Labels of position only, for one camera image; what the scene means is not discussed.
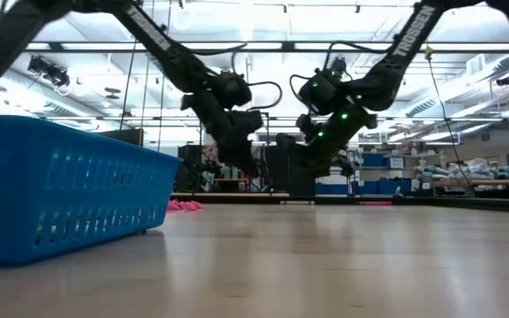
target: floor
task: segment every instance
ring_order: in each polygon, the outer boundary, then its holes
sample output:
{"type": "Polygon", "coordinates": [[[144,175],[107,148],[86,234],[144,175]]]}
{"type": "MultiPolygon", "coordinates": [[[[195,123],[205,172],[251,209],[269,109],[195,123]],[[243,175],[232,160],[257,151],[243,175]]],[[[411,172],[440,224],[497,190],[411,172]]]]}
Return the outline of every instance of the floor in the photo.
{"type": "Polygon", "coordinates": [[[0,269],[0,317],[509,317],[509,214],[208,206],[0,269]]]}

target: blue plastic basket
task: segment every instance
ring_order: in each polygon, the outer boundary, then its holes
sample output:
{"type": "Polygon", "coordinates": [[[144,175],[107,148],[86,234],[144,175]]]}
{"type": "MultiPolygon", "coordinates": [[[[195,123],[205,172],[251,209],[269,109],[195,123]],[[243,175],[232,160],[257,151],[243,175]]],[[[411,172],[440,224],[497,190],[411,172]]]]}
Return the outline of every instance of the blue plastic basket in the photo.
{"type": "Polygon", "coordinates": [[[161,225],[179,164],[48,121],[0,116],[0,264],[161,225]]]}

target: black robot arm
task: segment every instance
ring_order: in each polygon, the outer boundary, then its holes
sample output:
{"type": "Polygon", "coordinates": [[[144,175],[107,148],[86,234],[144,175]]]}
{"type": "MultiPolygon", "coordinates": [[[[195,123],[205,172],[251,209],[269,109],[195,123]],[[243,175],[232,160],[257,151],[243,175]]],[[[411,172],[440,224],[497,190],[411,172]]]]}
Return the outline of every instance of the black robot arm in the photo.
{"type": "Polygon", "coordinates": [[[252,98],[236,73],[215,73],[193,52],[174,41],[134,0],[19,0],[0,18],[0,77],[44,26],[71,11],[114,15],[163,67],[164,75],[186,93],[191,108],[219,147],[220,160],[256,174],[247,136],[262,127],[258,111],[232,111],[252,98]]]}
{"type": "MultiPolygon", "coordinates": [[[[314,123],[302,115],[297,126],[306,135],[306,146],[297,145],[287,135],[277,136],[279,144],[288,147],[298,163],[316,175],[327,175],[331,165],[350,170],[339,150],[363,127],[375,128],[376,115],[366,109],[382,111],[390,108],[399,91],[407,67],[417,51],[447,10],[479,4],[475,0],[422,0],[394,43],[383,53],[385,57],[362,78],[340,81],[337,72],[326,67],[300,89],[300,99],[317,115],[329,115],[324,124],[314,123]]],[[[489,0],[488,5],[502,11],[509,19],[509,0],[489,0]]]]}

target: wall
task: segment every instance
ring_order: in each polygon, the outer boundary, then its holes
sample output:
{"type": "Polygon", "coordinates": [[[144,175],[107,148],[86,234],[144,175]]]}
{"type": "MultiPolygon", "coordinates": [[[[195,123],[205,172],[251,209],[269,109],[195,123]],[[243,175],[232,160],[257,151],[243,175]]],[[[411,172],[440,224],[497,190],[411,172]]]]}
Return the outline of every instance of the wall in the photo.
{"type": "MultiPolygon", "coordinates": [[[[457,153],[460,160],[469,160],[477,157],[488,158],[492,156],[498,157],[499,165],[507,165],[506,160],[509,154],[509,124],[500,126],[501,129],[490,131],[490,140],[482,141],[481,134],[477,133],[473,137],[463,140],[463,145],[457,146],[457,153]]],[[[443,152],[447,157],[447,162],[454,162],[457,156],[452,148],[446,148],[443,152]]],[[[433,156],[426,159],[426,164],[438,164],[439,157],[433,156]]]]}

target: black cable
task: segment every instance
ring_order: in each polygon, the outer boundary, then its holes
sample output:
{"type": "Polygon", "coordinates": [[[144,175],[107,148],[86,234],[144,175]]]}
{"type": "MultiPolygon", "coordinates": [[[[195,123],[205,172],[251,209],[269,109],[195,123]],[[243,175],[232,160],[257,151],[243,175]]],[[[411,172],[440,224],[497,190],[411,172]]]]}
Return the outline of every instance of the black cable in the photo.
{"type": "Polygon", "coordinates": [[[280,101],[282,101],[282,97],[284,96],[284,92],[282,91],[282,88],[278,85],[278,83],[273,82],[273,81],[267,80],[267,81],[262,81],[262,82],[257,82],[257,83],[249,83],[248,85],[250,87],[260,86],[260,85],[274,85],[275,87],[278,88],[278,98],[276,99],[275,102],[273,102],[270,105],[266,105],[266,106],[254,106],[254,107],[249,108],[247,111],[252,111],[252,110],[267,110],[269,108],[272,108],[272,107],[278,105],[280,103],[280,101]]]}
{"type": "MultiPolygon", "coordinates": [[[[168,4],[168,20],[166,21],[166,35],[170,32],[170,21],[172,18],[172,0],[168,4]]],[[[163,110],[164,110],[164,88],[166,87],[166,74],[163,73],[163,88],[160,93],[160,117],[158,118],[158,141],[156,142],[156,152],[160,152],[160,138],[163,133],[163,110]]]]}
{"type": "Polygon", "coordinates": [[[125,110],[127,107],[127,96],[129,95],[129,84],[131,83],[131,73],[133,72],[134,51],[137,49],[137,39],[134,39],[133,53],[131,54],[131,63],[129,64],[129,72],[127,73],[127,84],[125,85],[125,97],[123,98],[123,111],[121,112],[121,124],[119,130],[123,130],[123,121],[125,120],[125,110]]]}
{"type": "Polygon", "coordinates": [[[191,52],[191,53],[193,53],[195,55],[198,55],[198,56],[201,56],[201,57],[209,57],[209,56],[220,55],[220,54],[225,54],[225,53],[236,53],[238,50],[243,49],[247,45],[248,45],[248,43],[242,43],[240,45],[234,46],[234,47],[229,48],[229,49],[213,49],[213,50],[205,50],[205,51],[199,51],[197,49],[189,49],[189,48],[186,48],[186,47],[185,48],[189,52],[191,52]]]}
{"type": "Polygon", "coordinates": [[[386,53],[388,53],[388,49],[371,49],[371,48],[363,47],[363,46],[361,46],[359,44],[355,44],[354,42],[335,41],[335,42],[332,42],[329,45],[329,48],[327,49],[327,55],[325,56],[325,63],[323,63],[323,69],[327,68],[327,64],[329,63],[329,59],[330,59],[330,55],[331,55],[332,49],[337,44],[343,44],[343,45],[350,46],[350,47],[356,48],[356,49],[360,49],[360,50],[363,50],[363,51],[365,51],[367,53],[372,53],[372,54],[386,54],[386,53]]]}
{"type": "Polygon", "coordinates": [[[1,0],[0,2],[0,18],[5,14],[5,8],[7,7],[8,0],[1,0]]]}
{"type": "Polygon", "coordinates": [[[300,102],[305,104],[305,102],[301,100],[301,97],[298,96],[298,93],[296,93],[296,90],[293,89],[293,84],[292,84],[292,80],[293,79],[310,80],[311,78],[307,78],[307,77],[304,77],[304,76],[301,76],[301,75],[298,75],[298,74],[293,74],[292,76],[290,76],[290,80],[289,80],[290,89],[292,90],[292,94],[296,97],[296,99],[298,101],[300,101],[300,102]]]}
{"type": "Polygon", "coordinates": [[[27,90],[31,89],[31,87],[34,85],[34,83],[36,83],[39,78],[42,76],[42,73],[39,73],[34,79],[33,81],[31,82],[31,84],[29,84],[29,86],[27,87],[27,90]]]}
{"type": "MultiPolygon", "coordinates": [[[[231,53],[231,69],[232,69],[232,72],[235,73],[235,74],[238,74],[237,73],[237,69],[235,67],[235,57],[237,56],[237,53],[239,53],[238,50],[234,50],[231,53]]],[[[275,102],[273,102],[270,105],[266,105],[266,106],[254,106],[254,107],[251,107],[250,109],[248,109],[247,111],[252,111],[252,110],[267,110],[269,108],[272,108],[272,107],[278,105],[282,101],[282,97],[284,96],[284,92],[282,91],[282,88],[280,87],[280,85],[278,85],[277,82],[274,82],[274,81],[271,81],[271,80],[265,80],[265,81],[262,81],[262,82],[247,83],[247,84],[250,87],[260,86],[260,85],[273,85],[273,86],[278,88],[278,98],[276,99],[275,102]]]]}
{"type": "Polygon", "coordinates": [[[433,85],[435,86],[435,91],[437,93],[437,99],[439,100],[439,103],[441,104],[441,109],[443,110],[443,120],[445,121],[445,125],[447,126],[447,129],[449,130],[449,134],[451,135],[452,150],[454,151],[455,156],[457,157],[460,174],[463,175],[463,178],[465,178],[465,180],[467,181],[468,186],[473,188],[473,185],[471,184],[470,180],[468,179],[467,175],[465,174],[465,171],[463,171],[463,169],[460,167],[461,160],[459,159],[459,152],[457,151],[457,147],[455,146],[455,138],[452,136],[451,125],[449,124],[449,120],[447,120],[445,106],[443,105],[443,101],[441,101],[441,97],[439,95],[439,87],[437,86],[437,81],[435,80],[435,73],[433,72],[433,66],[431,65],[431,56],[427,56],[427,60],[428,60],[428,64],[429,64],[429,71],[431,72],[431,78],[433,79],[433,85]]]}

